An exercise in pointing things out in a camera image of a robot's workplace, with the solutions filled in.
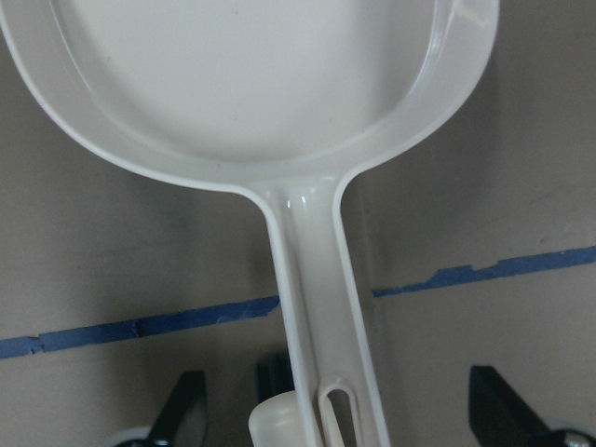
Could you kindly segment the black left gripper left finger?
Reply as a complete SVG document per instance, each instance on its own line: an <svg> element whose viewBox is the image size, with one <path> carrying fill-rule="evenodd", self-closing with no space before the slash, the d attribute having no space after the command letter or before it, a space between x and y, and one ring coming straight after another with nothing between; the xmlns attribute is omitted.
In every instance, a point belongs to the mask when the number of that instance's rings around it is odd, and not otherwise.
<svg viewBox="0 0 596 447"><path fill-rule="evenodd" d="M203 446L207 386L202 371L184 372L145 438L146 446Z"/></svg>

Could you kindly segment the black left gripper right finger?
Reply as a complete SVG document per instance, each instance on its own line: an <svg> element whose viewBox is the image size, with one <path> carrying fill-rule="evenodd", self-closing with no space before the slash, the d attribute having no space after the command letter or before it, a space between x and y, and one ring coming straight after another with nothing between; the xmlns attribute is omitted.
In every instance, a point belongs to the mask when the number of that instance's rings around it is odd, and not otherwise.
<svg viewBox="0 0 596 447"><path fill-rule="evenodd" d="M492 366L472 366L468 423L480 446L565 446L565 432L551 430Z"/></svg>

